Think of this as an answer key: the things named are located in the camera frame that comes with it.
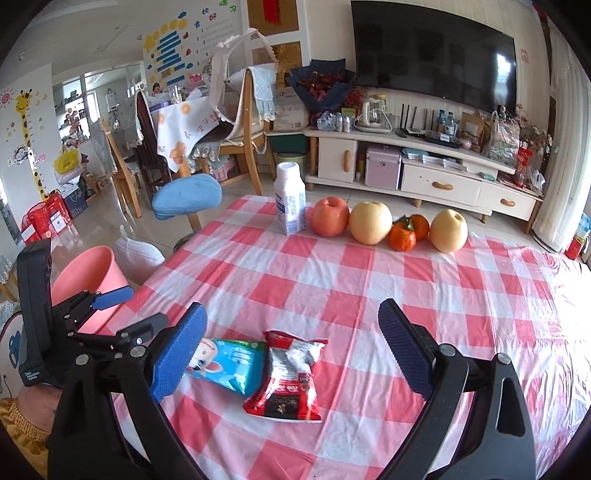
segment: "table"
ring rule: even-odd
[[[478,358],[509,354],[530,411],[539,476],[591,404],[589,285],[585,265],[472,234],[455,254],[429,242],[402,254],[348,234],[287,237],[274,202],[247,196],[169,258],[101,333],[156,312],[175,323],[199,301],[210,338],[261,339],[271,328],[328,338],[316,378],[322,424],[249,416],[240,395],[188,376],[161,405],[209,478],[374,479],[423,406],[378,328],[379,304],[392,297],[438,343]],[[434,468],[453,454],[466,400]],[[121,399],[116,409],[141,451]]]

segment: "water bottle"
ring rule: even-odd
[[[447,113],[447,120],[445,122],[445,133],[447,135],[454,135],[456,133],[456,125],[453,121],[453,113]]]

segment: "seat cushion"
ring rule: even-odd
[[[152,210],[158,220],[167,220],[217,207],[221,201],[220,184],[200,173],[167,183],[154,196]]]

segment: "cabinet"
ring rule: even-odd
[[[454,173],[405,164],[402,190],[419,196],[475,205],[481,181]]]
[[[323,179],[353,183],[355,179],[355,158],[357,142],[321,138],[319,144],[318,176]]]
[[[501,185],[482,182],[476,206],[493,212],[527,220],[534,210],[537,199]]]

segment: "ceiling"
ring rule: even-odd
[[[0,67],[0,85],[51,63],[53,83],[142,60],[137,37],[156,0],[53,0],[21,34]]]

